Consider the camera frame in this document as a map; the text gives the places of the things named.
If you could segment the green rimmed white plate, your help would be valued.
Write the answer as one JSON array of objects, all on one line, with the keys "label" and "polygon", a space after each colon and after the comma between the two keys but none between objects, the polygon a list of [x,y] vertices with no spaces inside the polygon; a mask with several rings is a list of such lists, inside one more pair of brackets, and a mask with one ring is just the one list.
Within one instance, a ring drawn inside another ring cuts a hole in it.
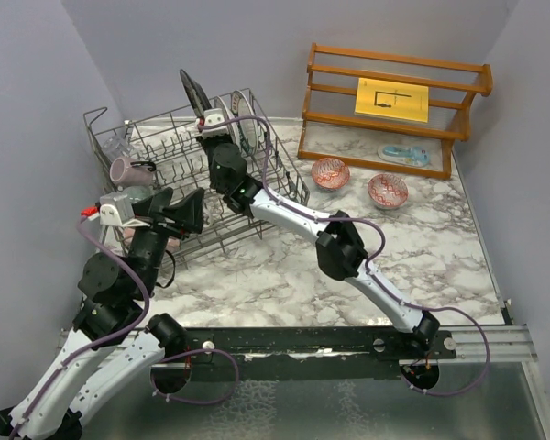
[{"label": "green rimmed white plate", "polygon": [[242,149],[249,156],[253,156],[259,145],[259,126],[253,119],[255,112],[249,100],[239,90],[235,90],[231,94],[231,111],[236,117],[250,116],[250,119],[241,120],[238,124],[243,139]]}]

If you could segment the purple glass mug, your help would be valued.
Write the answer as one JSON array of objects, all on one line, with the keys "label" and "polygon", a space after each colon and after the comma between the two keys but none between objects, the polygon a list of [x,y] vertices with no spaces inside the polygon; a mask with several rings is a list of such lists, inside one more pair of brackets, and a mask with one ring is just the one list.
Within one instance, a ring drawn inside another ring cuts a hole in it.
[{"label": "purple glass mug", "polygon": [[109,177],[116,186],[150,186],[156,170],[157,165],[152,161],[122,156],[112,162]]}]

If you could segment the white plate red characters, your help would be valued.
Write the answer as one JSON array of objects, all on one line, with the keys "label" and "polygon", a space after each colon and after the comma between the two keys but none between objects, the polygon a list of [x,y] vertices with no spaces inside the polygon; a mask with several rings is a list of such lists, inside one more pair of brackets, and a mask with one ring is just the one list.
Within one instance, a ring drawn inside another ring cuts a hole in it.
[{"label": "white plate red characters", "polygon": [[[234,118],[234,115],[232,114],[231,110],[227,107],[226,102],[221,97],[217,96],[214,99],[214,106],[222,110],[225,117],[225,121],[231,121]],[[239,150],[242,150],[241,138],[238,132],[237,124],[236,123],[229,124],[228,131],[233,140],[233,143],[237,145]]]}]

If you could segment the dark rimmed beige plate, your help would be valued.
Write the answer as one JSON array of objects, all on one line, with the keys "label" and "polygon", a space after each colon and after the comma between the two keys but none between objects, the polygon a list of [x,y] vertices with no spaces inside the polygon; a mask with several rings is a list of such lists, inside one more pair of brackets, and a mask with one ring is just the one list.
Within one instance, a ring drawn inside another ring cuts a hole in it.
[{"label": "dark rimmed beige plate", "polygon": [[180,69],[179,73],[182,86],[190,101],[194,114],[197,118],[204,118],[205,111],[212,108],[209,98],[201,85],[196,82],[186,70]]}]

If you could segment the clear octagonal glass tumbler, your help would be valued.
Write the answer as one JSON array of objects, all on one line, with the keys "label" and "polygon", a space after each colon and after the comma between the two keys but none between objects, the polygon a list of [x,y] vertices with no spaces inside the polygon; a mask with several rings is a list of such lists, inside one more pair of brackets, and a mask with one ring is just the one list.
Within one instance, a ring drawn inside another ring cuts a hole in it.
[{"label": "clear octagonal glass tumbler", "polygon": [[119,157],[132,157],[135,155],[135,148],[123,137],[114,135],[102,145],[102,152],[110,160],[114,161]]}]

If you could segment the pink mug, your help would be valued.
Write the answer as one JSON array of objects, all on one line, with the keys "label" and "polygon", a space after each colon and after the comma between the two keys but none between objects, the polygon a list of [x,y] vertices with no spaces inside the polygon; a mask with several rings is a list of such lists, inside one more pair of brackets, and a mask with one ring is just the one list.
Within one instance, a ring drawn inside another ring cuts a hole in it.
[{"label": "pink mug", "polygon": [[[135,228],[125,228],[122,233],[122,243],[126,246],[129,246],[132,242],[132,238],[136,232]],[[174,251],[175,249],[178,249],[181,245],[181,241],[177,238],[170,237],[168,239],[168,243],[166,246],[166,249],[170,251]]]}]

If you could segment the grey-green ceramic mug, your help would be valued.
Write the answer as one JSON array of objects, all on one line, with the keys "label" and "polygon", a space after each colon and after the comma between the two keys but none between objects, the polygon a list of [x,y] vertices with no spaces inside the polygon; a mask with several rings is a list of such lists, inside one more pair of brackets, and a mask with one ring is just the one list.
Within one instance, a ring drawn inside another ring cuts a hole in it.
[{"label": "grey-green ceramic mug", "polygon": [[121,193],[131,204],[136,204],[152,196],[154,191],[149,186],[130,186],[124,188]]}]

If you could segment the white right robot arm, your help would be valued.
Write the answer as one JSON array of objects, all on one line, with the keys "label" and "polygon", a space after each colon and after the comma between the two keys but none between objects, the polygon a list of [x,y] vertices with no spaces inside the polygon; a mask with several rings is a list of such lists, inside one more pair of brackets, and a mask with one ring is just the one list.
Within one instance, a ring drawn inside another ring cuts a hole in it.
[{"label": "white right robot arm", "polygon": [[326,214],[275,193],[248,173],[248,163],[229,135],[196,138],[207,157],[210,187],[237,215],[266,221],[314,245],[320,271],[365,294],[402,333],[404,351],[424,358],[435,349],[439,321],[411,303],[369,260],[356,218],[339,211]]}]

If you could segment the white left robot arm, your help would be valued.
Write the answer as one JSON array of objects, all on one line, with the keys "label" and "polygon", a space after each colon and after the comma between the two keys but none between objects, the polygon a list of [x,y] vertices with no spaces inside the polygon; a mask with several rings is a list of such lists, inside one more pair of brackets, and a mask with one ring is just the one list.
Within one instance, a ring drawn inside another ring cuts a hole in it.
[{"label": "white left robot arm", "polygon": [[78,287],[82,306],[63,348],[29,395],[0,410],[8,439],[78,439],[106,394],[138,369],[178,359],[186,332],[166,313],[147,317],[172,238],[204,226],[204,190],[178,202],[165,188],[132,202],[121,192],[85,209],[78,231],[98,250],[85,263]]}]

